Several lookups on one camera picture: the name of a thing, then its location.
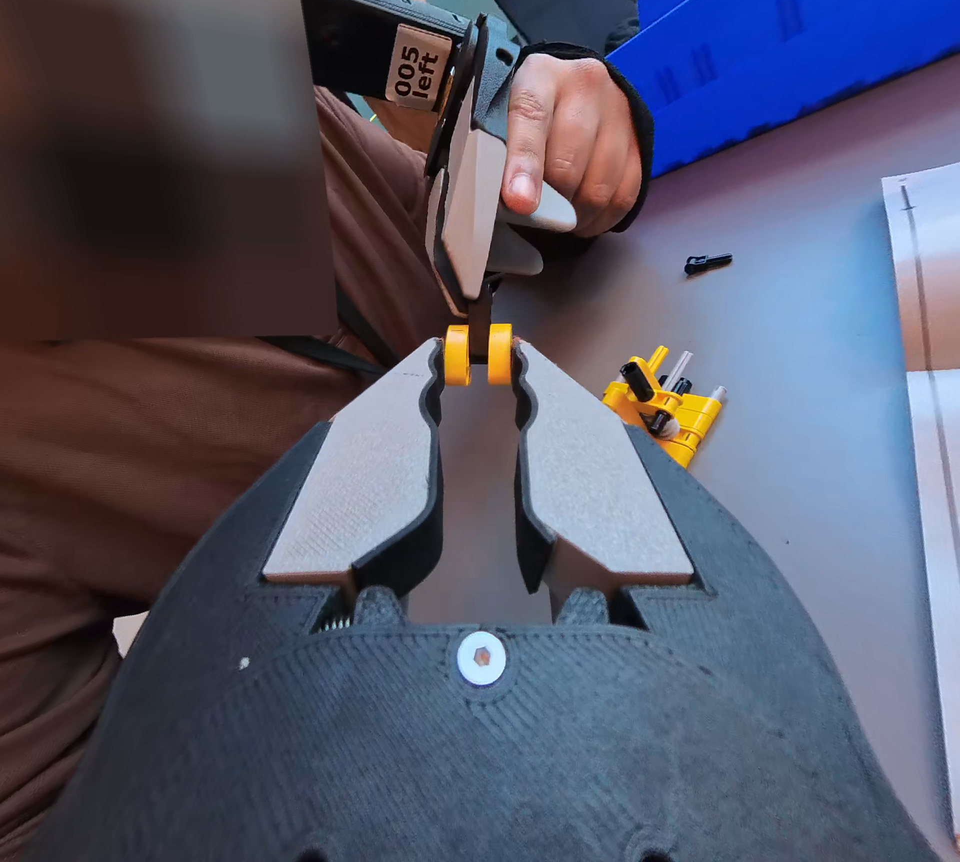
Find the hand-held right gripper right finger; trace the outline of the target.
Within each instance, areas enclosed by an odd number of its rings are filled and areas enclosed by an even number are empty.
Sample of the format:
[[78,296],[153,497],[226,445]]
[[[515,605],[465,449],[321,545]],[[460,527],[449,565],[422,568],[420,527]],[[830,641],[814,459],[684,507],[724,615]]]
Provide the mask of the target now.
[[512,347],[517,559],[553,619],[571,593],[677,588],[695,569],[620,418],[525,340]]

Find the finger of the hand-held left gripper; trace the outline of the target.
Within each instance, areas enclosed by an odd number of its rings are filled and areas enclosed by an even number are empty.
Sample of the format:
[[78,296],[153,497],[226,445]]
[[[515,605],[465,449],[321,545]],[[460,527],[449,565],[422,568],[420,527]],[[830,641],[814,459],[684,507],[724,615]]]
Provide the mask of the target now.
[[442,240],[449,188],[449,173],[438,171],[428,194],[424,244],[434,278],[452,317],[466,320],[470,304],[463,295]]
[[486,272],[503,172],[506,144],[472,127],[473,91],[463,98],[453,129],[449,184],[440,241],[463,298],[475,302]]

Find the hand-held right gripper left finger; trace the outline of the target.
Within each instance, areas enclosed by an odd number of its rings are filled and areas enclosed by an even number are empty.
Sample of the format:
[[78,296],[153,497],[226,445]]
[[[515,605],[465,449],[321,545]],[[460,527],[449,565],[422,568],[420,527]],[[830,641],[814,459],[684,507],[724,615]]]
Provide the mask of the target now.
[[272,583],[406,597],[443,548],[441,339],[426,340],[328,425],[263,567]]

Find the yellow lego model body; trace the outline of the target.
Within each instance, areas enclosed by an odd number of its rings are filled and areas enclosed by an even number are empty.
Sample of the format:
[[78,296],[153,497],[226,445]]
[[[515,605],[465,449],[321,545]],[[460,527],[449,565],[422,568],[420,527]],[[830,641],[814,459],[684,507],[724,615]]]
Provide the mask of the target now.
[[683,469],[690,466],[717,421],[727,389],[709,395],[693,391],[687,375],[691,352],[683,352],[666,373],[669,348],[660,345],[648,359],[631,357],[604,390],[602,403],[624,423],[645,430]]

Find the yellow lego beam arm assembly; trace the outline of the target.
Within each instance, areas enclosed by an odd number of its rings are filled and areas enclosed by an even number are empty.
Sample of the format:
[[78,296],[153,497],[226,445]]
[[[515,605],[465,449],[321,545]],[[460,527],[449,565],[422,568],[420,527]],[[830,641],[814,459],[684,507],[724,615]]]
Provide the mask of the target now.
[[510,323],[493,321],[494,299],[502,280],[499,273],[487,275],[479,297],[465,304],[462,320],[447,328],[443,343],[446,386],[469,386],[474,365],[486,366],[489,385],[513,384],[514,330]]

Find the open lego instruction booklet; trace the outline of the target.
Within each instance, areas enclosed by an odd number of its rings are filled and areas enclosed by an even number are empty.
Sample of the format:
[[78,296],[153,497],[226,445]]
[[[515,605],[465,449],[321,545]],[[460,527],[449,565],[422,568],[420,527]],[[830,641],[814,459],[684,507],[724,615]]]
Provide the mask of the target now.
[[888,176],[947,797],[959,843],[959,165]]

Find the person's left hand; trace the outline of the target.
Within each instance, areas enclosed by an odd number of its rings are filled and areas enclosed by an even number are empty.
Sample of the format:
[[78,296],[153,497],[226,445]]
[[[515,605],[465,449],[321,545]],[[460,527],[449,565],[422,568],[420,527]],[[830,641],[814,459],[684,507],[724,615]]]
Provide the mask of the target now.
[[598,59],[528,55],[511,81],[506,147],[505,207],[532,214],[548,184],[575,209],[578,237],[610,231],[640,195],[629,100]]

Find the blue plastic bin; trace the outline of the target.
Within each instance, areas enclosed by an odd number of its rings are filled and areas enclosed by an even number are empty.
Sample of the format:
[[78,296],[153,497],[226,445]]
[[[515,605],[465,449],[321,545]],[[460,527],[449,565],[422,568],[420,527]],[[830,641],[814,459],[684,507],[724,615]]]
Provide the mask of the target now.
[[650,178],[958,53],[959,0],[637,0]]

